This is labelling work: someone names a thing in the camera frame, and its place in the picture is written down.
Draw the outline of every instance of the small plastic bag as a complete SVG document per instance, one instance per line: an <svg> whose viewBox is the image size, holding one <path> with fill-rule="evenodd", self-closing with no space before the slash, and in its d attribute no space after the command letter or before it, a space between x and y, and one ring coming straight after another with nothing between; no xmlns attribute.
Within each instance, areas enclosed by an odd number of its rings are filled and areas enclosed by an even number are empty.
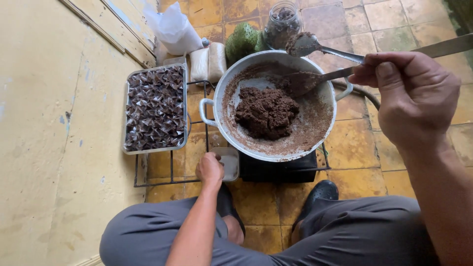
<svg viewBox="0 0 473 266"><path fill-rule="evenodd" d="M225 45L211 43L209 46L209 81L215 83L220 80L223 73L227 71L227 60L225 59Z"/></svg>
<svg viewBox="0 0 473 266"><path fill-rule="evenodd" d="M191 57L191 82L199 80L207 80L209 74L209 49L204 48L194 51L190 54ZM204 83L197 83L199 86L204 86Z"/></svg>
<svg viewBox="0 0 473 266"><path fill-rule="evenodd" d="M158 40L172 55L183 55L203 48L202 40L181 13L179 3L170 5L162 15L155 13L153 7L145 5L143 13Z"/></svg>

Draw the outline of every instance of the black shoe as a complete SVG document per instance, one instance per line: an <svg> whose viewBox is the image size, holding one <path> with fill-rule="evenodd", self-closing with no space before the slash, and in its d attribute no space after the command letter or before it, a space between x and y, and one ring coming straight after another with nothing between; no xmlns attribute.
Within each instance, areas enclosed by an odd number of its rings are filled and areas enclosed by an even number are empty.
<svg viewBox="0 0 473 266"><path fill-rule="evenodd" d="M243 236L246 236L245 225L241 221L240 215L238 215L237 210L233 205L232 194L225 183L222 183L219 193L217 194L217 212L221 217L225 217L227 215L233 216L240 224L241 230L243 231Z"/></svg>
<svg viewBox="0 0 473 266"><path fill-rule="evenodd" d="M299 217L292 225L292 232L294 231L297 223L299 223L301 220L305 219L309 215L310 211L312 210L312 207L314 206L315 200L318 198L338 200L338 189L335 183L330 180L322 180L317 183L314 188L312 188L309 195L307 196L304 206L302 206L302 210L300 211Z"/></svg>

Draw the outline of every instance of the small bottle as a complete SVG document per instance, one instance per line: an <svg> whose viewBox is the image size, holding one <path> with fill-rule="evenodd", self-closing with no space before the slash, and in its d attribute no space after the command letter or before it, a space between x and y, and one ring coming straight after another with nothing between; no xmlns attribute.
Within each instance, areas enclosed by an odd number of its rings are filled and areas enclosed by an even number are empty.
<svg viewBox="0 0 473 266"><path fill-rule="evenodd" d="M263 38L273 50L285 50L289 38L301 31L302 23L296 5L290 1L276 3L269 11Z"/></svg>
<svg viewBox="0 0 473 266"><path fill-rule="evenodd" d="M209 40L207 40L207 38L202 38L202 45L204 46L204 48L207 48L207 46L209 46L210 42Z"/></svg>

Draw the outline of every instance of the hose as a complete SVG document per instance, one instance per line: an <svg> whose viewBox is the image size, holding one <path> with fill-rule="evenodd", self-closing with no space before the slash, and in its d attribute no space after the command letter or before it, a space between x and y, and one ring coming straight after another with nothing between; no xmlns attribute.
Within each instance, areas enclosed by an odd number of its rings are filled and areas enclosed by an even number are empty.
<svg viewBox="0 0 473 266"><path fill-rule="evenodd" d="M344 81L332 80L332 84L336 87L339 87L340 89L346 89L347 88L347 84ZM376 96L374 96L371 92L367 91L366 89L364 89L362 86L359 86L359 85L353 85L353 91L355 91L355 92L361 94L362 96L365 96L366 98L368 98L373 103L373 105L376 107L376 109L379 111L379 107L381 106L381 103L376 98Z"/></svg>

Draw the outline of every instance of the leg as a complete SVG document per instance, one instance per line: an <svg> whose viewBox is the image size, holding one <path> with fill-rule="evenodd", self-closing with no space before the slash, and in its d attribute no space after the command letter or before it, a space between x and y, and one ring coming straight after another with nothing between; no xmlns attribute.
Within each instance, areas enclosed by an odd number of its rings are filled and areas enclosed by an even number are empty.
<svg viewBox="0 0 473 266"><path fill-rule="evenodd" d="M299 234L273 257L298 265L439 265L419 205L406 197L317 199Z"/></svg>
<svg viewBox="0 0 473 266"><path fill-rule="evenodd" d="M196 197L143 203L126 208L107 225L100 242L105 265L162 266L169 249ZM227 240L224 221L216 217L212 265L271 265L272 258Z"/></svg>

